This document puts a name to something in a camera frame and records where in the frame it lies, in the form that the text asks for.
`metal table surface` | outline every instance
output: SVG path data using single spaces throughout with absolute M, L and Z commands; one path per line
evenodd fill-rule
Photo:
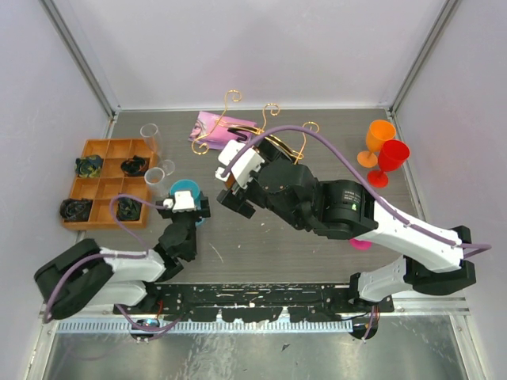
M 98 360 L 85 360 L 103 356 Z M 459 380 L 467 378 L 449 317 L 383 316 L 363 344 L 347 333 L 57 333 L 45 380 Z
M 228 116 L 257 121 L 262 125 L 261 110 L 229 111 Z M 176 163 L 173 180 L 195 180 L 210 199 L 212 217 L 198 230 L 198 256 L 174 282 L 348 282 L 355 272 L 369 271 L 389 264 L 397 253 L 374 245 L 369 251 L 356 251 L 347 241 L 331 241 L 313 233 L 293 230 L 266 210 L 257 210 L 247 219 L 221 206 L 216 196 L 223 183 L 216 180 L 218 151 L 194 154 L 187 141 L 197 112 L 121 112 L 112 132 L 113 138 L 139 137 L 139 129 L 147 123 L 159 126 L 165 144 L 164 158 Z M 369 124 L 386 119 L 382 109 L 360 110 L 283 110 L 277 117 L 268 114 L 267 128 L 276 125 L 302 125 L 312 120 L 364 176 L 367 169 L 359 166 L 356 155 L 365 149 Z M 301 146 L 302 135 L 285 132 L 279 136 L 294 148 Z M 302 163 L 321 181 L 353 179 L 352 174 L 323 146 L 308 139 Z M 389 173 L 390 184 L 379 193 L 401 210 L 415 215 L 402 170 Z M 167 221 L 151 211 L 148 227 L 140 230 L 144 239 L 154 244 Z M 90 231 L 99 245 L 111 249 L 139 250 L 139 244 L 119 230 Z

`orange sorting tray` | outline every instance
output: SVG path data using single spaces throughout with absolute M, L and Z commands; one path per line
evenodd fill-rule
M 92 210 L 87 222 L 65 222 L 62 224 L 69 230 L 101 230 L 118 229 L 118 225 L 109 214 L 109 202 L 118 194 L 130 194 L 143 200 L 151 201 L 151 195 L 144 182 L 144 177 L 126 177 L 120 165 L 128 158 L 140 156 L 149 158 L 149 167 L 156 164 L 156 156 L 143 139 L 110 139 L 87 140 L 82 157 L 98 154 L 104 159 L 99 178 L 79 178 L 76 176 L 69 198 L 92 200 Z M 139 220 L 124 222 L 133 229 L 146 227 L 149 207 L 141 207 Z

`blue cup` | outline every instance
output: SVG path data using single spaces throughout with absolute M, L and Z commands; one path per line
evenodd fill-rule
M 200 209 L 200 187 L 193 180 L 179 180 L 171 186 L 169 190 L 170 195 L 174 195 L 175 192 L 181 192 L 189 190 L 192 193 L 193 200 L 196 202 L 197 208 Z M 200 226 L 204 223 L 204 218 L 200 222 L 196 223 L 196 226 Z

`pink card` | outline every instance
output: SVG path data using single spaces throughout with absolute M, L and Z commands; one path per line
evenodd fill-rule
M 224 116 L 215 129 L 213 129 L 219 119 L 220 115 L 200 111 L 196 124 L 193 126 L 192 132 L 190 132 L 189 141 L 193 141 L 194 139 L 211 132 L 209 135 L 200 139 L 198 143 L 207 143 L 210 149 L 222 150 L 231 140 L 246 143 L 252 137 L 252 134 L 248 131 L 231 130 L 231 127 L 257 126 L 257 123 L 254 123 L 253 121 Z

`red wine glass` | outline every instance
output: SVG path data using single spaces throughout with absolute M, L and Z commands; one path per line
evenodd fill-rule
M 386 172 L 398 169 L 410 156 L 409 147 L 399 140 L 389 140 L 382 145 L 379 154 L 380 170 L 368 173 L 368 182 L 376 188 L 385 188 L 389 183 Z

